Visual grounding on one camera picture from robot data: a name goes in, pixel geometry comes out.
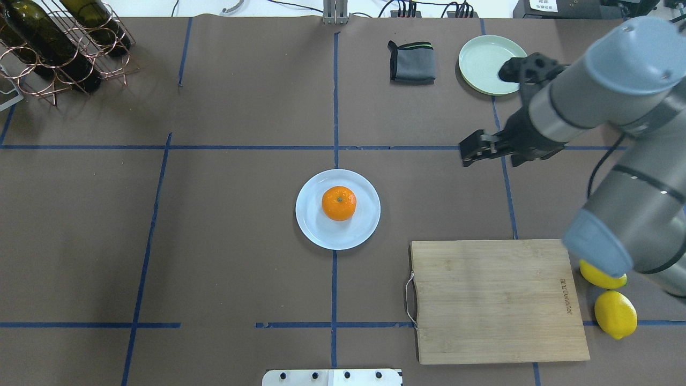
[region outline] dark green bottle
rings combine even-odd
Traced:
[[[96,29],[88,35],[97,44],[108,47],[116,42],[115,34],[121,42],[109,52],[110,56],[122,56],[126,54],[124,47],[131,48],[131,40],[126,36],[121,26],[110,17],[105,5],[100,0],[60,0],[62,5],[72,16],[85,28],[107,28],[108,30]]]
[[[100,73],[38,4],[31,0],[0,2],[4,5],[3,16],[7,24],[46,65],[60,67],[87,93],[97,90],[102,81]]]
[[[0,4],[0,43],[2,43],[2,45],[4,45],[7,48],[20,47],[26,44],[24,39],[22,39],[21,36],[17,35],[16,32],[12,29],[12,27],[7,25],[5,18],[3,18],[1,15],[1,10],[2,5]],[[30,49],[13,49],[12,53],[14,54],[14,56],[16,56],[17,59],[19,59],[25,65],[32,66],[37,63],[36,53],[31,51]],[[36,65],[34,68],[34,72],[38,74],[41,78],[48,81],[52,81],[53,77],[55,76],[55,71],[47,67],[43,67],[41,65]]]

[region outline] gray towel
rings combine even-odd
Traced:
[[[436,79],[436,58],[431,43],[417,42],[396,45],[391,49],[390,79],[395,82],[431,83]]]

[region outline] yellow lemon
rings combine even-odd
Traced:
[[[605,289],[615,289],[626,285],[626,274],[620,278],[612,277],[605,272],[590,265],[586,260],[581,260],[581,276],[591,284]]]
[[[595,301],[595,320],[612,338],[631,335],[638,326],[636,309],[626,296],[617,291],[605,291]]]

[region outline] tangerine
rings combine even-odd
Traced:
[[[322,196],[322,209],[331,220],[349,219],[355,213],[356,206],[355,193],[344,186],[334,186]]]

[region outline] metal handle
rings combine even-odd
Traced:
[[[419,330],[419,328],[417,328],[417,321],[414,320],[410,314],[410,303],[407,301],[407,288],[410,286],[412,280],[414,280],[414,271],[410,271],[410,278],[407,279],[407,283],[405,283],[405,311],[407,312],[407,316],[412,321],[412,327],[414,327],[415,330]]]

